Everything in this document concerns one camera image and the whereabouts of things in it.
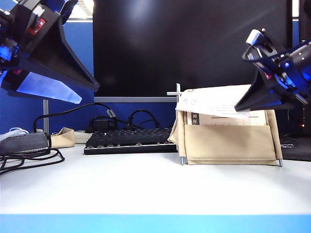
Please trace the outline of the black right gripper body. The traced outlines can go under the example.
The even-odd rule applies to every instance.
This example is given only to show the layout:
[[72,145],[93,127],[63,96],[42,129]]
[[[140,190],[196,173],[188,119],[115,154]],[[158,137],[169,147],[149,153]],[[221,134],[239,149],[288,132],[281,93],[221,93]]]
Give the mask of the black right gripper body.
[[281,101],[298,100],[308,104],[311,100],[311,44],[304,42],[282,53],[264,55],[254,60],[268,80],[273,80],[273,90]]

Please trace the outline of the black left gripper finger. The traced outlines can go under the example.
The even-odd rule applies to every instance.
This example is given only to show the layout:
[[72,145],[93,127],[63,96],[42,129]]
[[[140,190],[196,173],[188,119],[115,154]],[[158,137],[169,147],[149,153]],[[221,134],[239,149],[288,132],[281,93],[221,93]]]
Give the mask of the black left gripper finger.
[[35,96],[79,104],[82,98],[63,82],[36,73],[29,73],[18,81],[7,72],[0,76],[0,87],[11,96]]
[[26,35],[30,36],[30,42],[20,52],[20,68],[65,84],[98,90],[99,83],[66,42],[61,18],[47,21],[36,35]]

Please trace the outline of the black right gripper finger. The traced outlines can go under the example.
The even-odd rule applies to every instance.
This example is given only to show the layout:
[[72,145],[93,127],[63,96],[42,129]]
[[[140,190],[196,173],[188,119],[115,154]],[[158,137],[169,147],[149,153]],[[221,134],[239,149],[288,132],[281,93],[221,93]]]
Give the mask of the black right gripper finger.
[[265,73],[258,70],[250,88],[235,105],[235,110],[240,112],[273,109],[279,105],[279,95],[273,87],[275,87],[274,81],[268,80]]
[[293,108],[293,103],[290,101],[281,101],[281,99],[269,99],[269,98],[261,98],[261,99],[250,99],[248,101],[248,108],[253,110],[271,110],[271,109],[290,109]]

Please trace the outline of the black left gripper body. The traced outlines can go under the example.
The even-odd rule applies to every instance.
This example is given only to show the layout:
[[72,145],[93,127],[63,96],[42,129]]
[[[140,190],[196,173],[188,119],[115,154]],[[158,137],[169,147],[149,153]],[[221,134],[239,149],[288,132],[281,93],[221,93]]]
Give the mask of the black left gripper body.
[[46,22],[61,18],[62,25],[71,15],[75,0],[20,0],[12,10],[0,12],[0,69],[11,73],[27,73],[18,66],[22,48],[30,42]]

